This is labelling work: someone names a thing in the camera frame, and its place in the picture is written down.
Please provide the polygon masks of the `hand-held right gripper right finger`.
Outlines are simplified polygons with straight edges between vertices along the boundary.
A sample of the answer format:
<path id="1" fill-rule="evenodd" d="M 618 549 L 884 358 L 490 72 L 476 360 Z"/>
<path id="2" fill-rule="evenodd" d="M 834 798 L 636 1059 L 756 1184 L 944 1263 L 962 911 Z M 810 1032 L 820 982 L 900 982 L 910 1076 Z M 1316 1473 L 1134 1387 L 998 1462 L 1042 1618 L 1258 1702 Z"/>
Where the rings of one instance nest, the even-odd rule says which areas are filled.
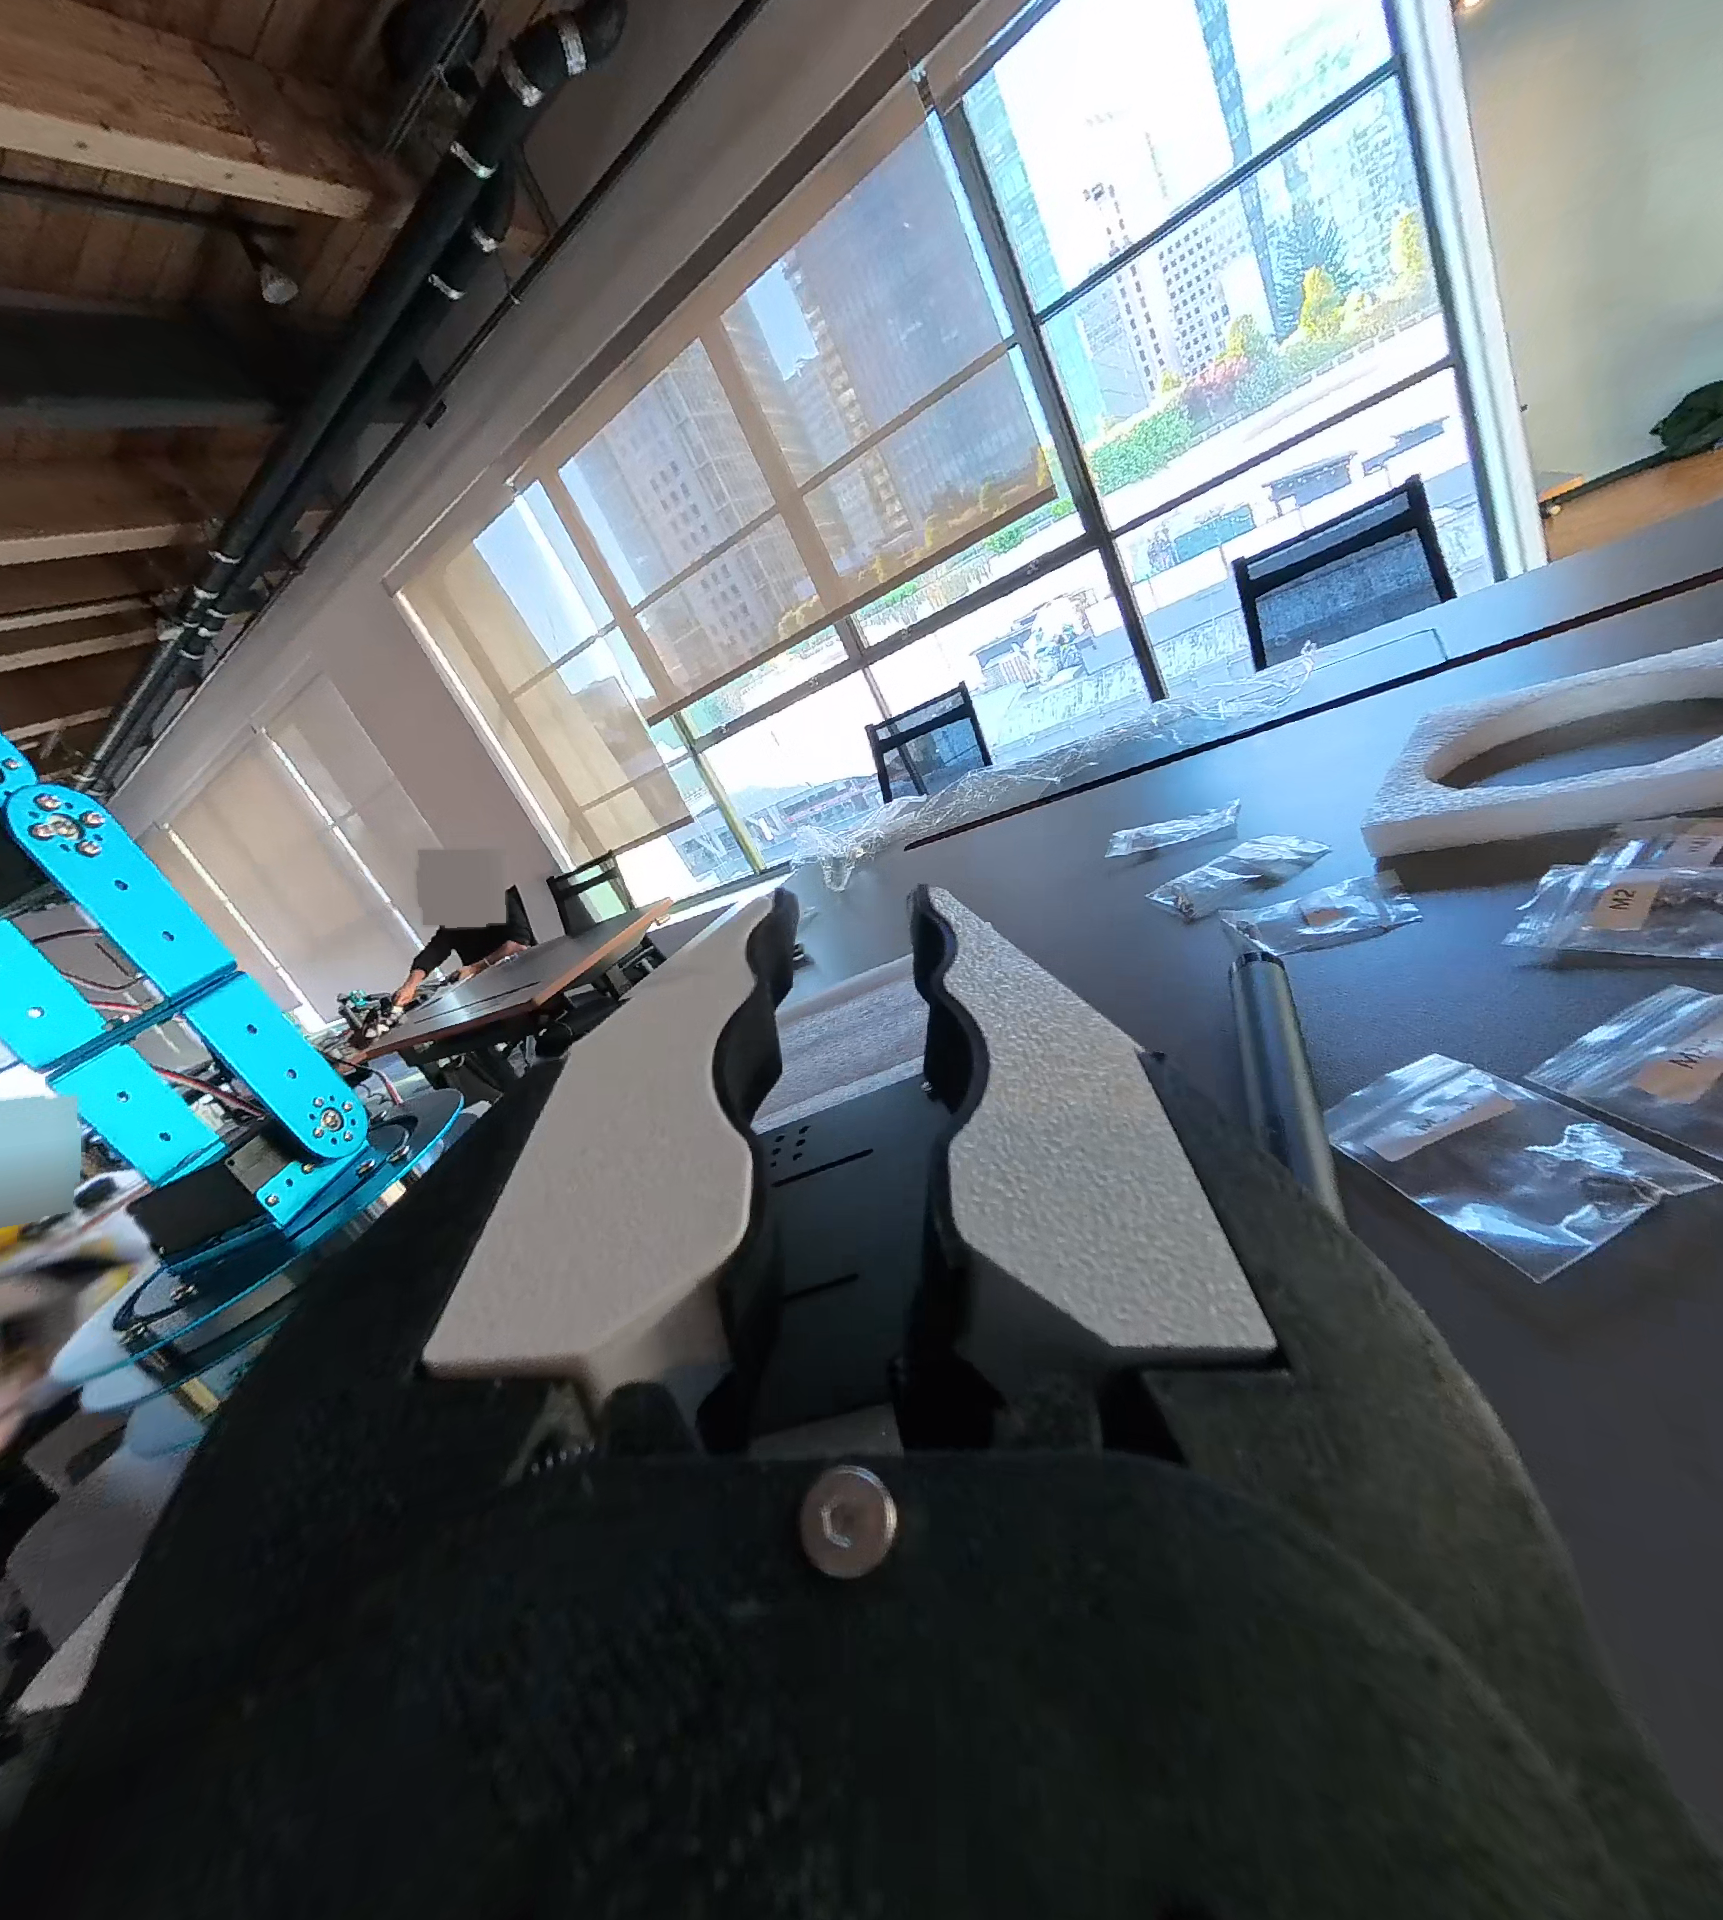
<path id="1" fill-rule="evenodd" d="M 894 1370 L 904 1441 L 982 1448 L 1034 1400 L 1106 1428 L 1128 1381 L 1276 1369 L 1142 1048 L 944 886 L 908 907 L 942 1118 Z"/>

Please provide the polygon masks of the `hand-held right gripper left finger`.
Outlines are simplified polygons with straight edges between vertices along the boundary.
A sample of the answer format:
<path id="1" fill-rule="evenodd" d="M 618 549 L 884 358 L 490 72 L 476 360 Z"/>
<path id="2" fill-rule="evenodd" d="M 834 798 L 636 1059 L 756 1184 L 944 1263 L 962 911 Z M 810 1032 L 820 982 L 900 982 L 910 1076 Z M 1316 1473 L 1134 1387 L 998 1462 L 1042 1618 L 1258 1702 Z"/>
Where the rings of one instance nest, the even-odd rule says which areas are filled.
<path id="1" fill-rule="evenodd" d="M 592 1410 L 666 1389 L 748 1446 L 780 1325 L 768 1153 L 800 904 L 708 924 L 578 1042 L 425 1346 L 437 1381 L 566 1381 Z"/>

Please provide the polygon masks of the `black round base plate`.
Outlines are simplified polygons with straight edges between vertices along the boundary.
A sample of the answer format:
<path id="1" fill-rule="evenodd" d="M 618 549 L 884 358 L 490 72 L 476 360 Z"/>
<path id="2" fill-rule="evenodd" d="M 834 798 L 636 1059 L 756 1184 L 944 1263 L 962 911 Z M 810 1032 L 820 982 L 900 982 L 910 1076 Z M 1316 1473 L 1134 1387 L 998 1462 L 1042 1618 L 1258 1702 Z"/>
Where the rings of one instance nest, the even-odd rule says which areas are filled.
<path id="1" fill-rule="evenodd" d="M 758 1128 L 780 1320 L 750 1448 L 866 1430 L 896 1450 L 894 1387 L 922 1286 L 926 1184 L 946 1108 L 918 1075 Z"/>

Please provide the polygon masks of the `blue toy robot arm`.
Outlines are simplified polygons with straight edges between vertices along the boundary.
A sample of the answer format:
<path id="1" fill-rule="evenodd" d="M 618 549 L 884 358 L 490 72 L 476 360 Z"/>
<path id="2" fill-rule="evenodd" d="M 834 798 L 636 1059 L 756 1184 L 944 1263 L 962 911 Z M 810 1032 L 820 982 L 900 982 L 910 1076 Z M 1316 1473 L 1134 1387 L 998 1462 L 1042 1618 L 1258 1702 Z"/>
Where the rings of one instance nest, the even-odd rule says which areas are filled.
<path id="1" fill-rule="evenodd" d="M 199 1439 L 453 1144 L 459 1092 L 373 1116 L 107 805 L 0 728 L 0 1394 Z"/>

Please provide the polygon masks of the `dark desk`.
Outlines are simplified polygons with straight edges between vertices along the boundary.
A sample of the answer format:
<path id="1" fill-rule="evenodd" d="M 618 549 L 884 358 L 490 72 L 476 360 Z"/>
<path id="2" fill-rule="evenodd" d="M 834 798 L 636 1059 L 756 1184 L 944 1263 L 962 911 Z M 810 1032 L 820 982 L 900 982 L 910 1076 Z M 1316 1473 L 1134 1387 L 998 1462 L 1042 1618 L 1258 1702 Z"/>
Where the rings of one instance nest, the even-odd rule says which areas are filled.
<path id="1" fill-rule="evenodd" d="M 1230 743 L 886 855 L 842 891 L 814 864 L 790 874 L 810 956 L 800 992 L 904 954 L 906 897 L 938 885 L 1240 1111 L 1226 939 L 1148 902 L 1194 855 L 1108 861 L 1108 837 L 1238 803 L 1246 832 L 1330 847 L 1290 897 L 1370 872 L 1362 816 L 1424 717 L 1723 639 L 1723 501 L 1480 591 L 1418 634 L 1324 661 Z M 1596 845 L 1582 831 L 1398 861 L 1418 922 L 1290 965 L 1322 1100 L 1430 1052 L 1522 1083 L 1674 980 L 1723 994 L 1723 966 L 1506 944 L 1546 869 Z M 1534 1286 L 1364 1171 L 1344 1180 L 1358 1232 L 1522 1452 L 1636 1715 L 1723 1854 L 1723 1184 Z"/>

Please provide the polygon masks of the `black slim tool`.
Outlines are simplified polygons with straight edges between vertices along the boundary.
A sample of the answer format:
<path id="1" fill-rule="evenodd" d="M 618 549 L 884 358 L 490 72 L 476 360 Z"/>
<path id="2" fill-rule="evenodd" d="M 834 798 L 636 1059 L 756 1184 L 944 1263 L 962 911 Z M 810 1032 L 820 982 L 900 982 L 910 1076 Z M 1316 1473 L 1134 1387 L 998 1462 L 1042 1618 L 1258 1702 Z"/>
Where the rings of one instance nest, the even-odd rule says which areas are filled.
<path id="1" fill-rule="evenodd" d="M 1346 1203 L 1288 969 L 1236 927 L 1230 924 L 1226 932 L 1232 944 L 1230 994 L 1252 1130 L 1318 1207 L 1346 1226 Z"/>

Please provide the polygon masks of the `long dark meeting table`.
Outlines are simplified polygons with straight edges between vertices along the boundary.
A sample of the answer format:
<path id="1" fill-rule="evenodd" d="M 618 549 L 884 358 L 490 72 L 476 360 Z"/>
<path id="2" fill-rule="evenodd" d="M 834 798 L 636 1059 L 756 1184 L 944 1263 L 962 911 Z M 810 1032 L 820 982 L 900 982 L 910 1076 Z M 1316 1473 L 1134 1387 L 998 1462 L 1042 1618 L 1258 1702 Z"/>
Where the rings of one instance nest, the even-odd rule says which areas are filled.
<path id="1" fill-rule="evenodd" d="M 574 991 L 606 982 L 674 908 L 672 898 L 658 898 L 592 930 L 530 946 L 447 989 L 379 1039 L 367 1044 L 343 1042 L 331 1056 L 347 1068 L 367 1068 L 395 1052 L 465 1048 L 510 1023 L 530 1023 Z"/>

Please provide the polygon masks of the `white foam sheet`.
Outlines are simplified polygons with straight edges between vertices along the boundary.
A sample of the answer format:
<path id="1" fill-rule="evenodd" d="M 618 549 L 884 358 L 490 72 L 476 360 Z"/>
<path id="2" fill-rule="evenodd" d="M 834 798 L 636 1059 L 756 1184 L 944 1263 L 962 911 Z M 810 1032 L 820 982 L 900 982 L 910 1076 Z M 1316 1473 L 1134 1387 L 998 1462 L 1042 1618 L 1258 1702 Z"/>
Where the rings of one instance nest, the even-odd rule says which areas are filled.
<path id="1" fill-rule="evenodd" d="M 778 1008 L 782 1076 L 758 1114 L 788 1127 L 922 1073 L 928 1004 L 902 956 Z"/>

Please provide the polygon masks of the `scattered small clear screw bags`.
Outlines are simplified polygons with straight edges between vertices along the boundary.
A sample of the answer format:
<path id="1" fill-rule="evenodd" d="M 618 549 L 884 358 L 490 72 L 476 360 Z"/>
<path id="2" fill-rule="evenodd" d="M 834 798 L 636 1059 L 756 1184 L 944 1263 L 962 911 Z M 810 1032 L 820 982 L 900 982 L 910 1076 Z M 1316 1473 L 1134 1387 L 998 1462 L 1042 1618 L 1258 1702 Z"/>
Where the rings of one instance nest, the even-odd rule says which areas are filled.
<path id="1" fill-rule="evenodd" d="M 1504 940 L 1540 958 L 1723 966 L 1723 818 L 1612 828 Z M 1723 991 L 1642 996 L 1520 1084 L 1428 1054 L 1346 1096 L 1328 1142 L 1534 1285 L 1723 1169 Z"/>

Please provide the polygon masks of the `long crumpled clear plastic wrap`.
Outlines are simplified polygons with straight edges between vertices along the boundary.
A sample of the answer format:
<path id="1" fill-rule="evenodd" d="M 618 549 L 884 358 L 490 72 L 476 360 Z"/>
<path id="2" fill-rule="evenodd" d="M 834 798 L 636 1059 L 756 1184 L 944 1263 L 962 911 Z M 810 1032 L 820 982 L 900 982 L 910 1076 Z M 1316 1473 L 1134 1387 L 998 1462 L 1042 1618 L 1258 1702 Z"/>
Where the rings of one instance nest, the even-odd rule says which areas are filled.
<path id="1" fill-rule="evenodd" d="M 1182 696 L 1146 707 L 1072 744 L 1016 764 L 974 767 L 934 797 L 898 797 L 852 825 L 804 828 L 790 872 L 818 871 L 840 892 L 854 872 L 944 832 L 972 828 L 1072 793 L 1108 772 L 1134 770 L 1184 748 L 1218 743 L 1240 724 L 1284 713 L 1320 672 L 1320 649 L 1306 645 L 1282 663 L 1242 681 L 1208 681 Z"/>

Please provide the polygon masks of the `beige roller blind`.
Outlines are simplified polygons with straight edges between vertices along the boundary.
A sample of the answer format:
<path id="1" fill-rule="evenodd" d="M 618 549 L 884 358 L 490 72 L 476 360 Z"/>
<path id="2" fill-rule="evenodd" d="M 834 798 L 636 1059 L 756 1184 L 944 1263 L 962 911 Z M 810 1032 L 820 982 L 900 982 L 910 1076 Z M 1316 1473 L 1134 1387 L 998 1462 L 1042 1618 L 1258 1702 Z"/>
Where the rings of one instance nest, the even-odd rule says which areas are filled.
<path id="1" fill-rule="evenodd" d="M 938 120 L 896 115 L 678 315 L 556 471 L 650 714 L 1048 505 L 1056 471 Z"/>
<path id="2" fill-rule="evenodd" d="M 397 603 L 566 866 L 694 821 L 648 679 L 540 486 L 433 550 Z"/>
<path id="3" fill-rule="evenodd" d="M 165 826 L 275 992 L 335 1018 L 391 996 L 425 943 L 419 855 L 435 831 L 331 679 L 305 684 Z"/>

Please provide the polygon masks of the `black mesh office chair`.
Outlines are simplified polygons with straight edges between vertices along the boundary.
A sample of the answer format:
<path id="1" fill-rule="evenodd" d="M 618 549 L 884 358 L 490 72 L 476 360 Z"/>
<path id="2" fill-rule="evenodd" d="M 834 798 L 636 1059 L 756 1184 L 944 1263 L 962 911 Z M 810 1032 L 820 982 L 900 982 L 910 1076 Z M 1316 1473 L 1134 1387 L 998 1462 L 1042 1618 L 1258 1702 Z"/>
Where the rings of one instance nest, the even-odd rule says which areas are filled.
<path id="1" fill-rule="evenodd" d="M 1232 581 L 1258 672 L 1456 599 L 1418 477 L 1290 540 L 1238 556 Z"/>
<path id="2" fill-rule="evenodd" d="M 968 684 L 864 728 L 882 805 L 928 801 L 994 764 Z"/>

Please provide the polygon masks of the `black ceiling pipe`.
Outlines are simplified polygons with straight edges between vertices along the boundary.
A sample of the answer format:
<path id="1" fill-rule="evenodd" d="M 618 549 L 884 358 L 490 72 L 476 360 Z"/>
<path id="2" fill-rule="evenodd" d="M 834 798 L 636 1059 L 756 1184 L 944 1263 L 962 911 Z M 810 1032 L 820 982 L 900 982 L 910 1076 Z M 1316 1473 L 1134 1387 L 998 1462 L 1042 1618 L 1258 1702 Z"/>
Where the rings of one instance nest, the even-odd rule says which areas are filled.
<path id="1" fill-rule="evenodd" d="M 626 3 L 544 12 L 500 53 L 393 250 L 371 279 L 329 371 L 257 468 L 221 527 L 203 570 L 163 612 L 141 683 L 79 776 L 111 793 L 119 759 L 179 684 L 201 677 L 213 643 L 281 556 L 331 472 L 379 407 L 498 254 L 516 204 L 516 156 L 538 112 L 570 83 L 606 65 L 630 16 Z"/>

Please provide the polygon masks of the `tall white cabinet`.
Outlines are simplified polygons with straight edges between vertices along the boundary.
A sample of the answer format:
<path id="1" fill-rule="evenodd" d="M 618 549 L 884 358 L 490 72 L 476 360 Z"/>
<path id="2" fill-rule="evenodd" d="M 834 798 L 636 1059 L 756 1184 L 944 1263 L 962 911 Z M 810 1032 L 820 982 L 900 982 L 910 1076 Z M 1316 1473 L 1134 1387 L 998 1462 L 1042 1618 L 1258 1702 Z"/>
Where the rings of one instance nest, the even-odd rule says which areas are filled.
<path id="1" fill-rule="evenodd" d="M 1723 501 L 1650 429 L 1723 378 L 1723 3 L 1454 4 L 1552 562 Z"/>

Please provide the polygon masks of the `white square foam frame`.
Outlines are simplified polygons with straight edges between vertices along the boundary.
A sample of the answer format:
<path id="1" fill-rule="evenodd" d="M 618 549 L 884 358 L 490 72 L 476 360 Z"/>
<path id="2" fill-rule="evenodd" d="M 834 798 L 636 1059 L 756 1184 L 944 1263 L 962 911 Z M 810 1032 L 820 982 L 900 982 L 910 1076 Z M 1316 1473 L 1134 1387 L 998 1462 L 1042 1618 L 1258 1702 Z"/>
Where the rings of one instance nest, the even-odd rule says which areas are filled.
<path id="1" fill-rule="evenodd" d="M 1380 858 L 1442 852 L 1723 806 L 1723 734 L 1666 759 L 1502 789 L 1452 787 L 1478 757 L 1558 727 L 1723 703 L 1723 639 L 1424 717 L 1362 818 Z"/>

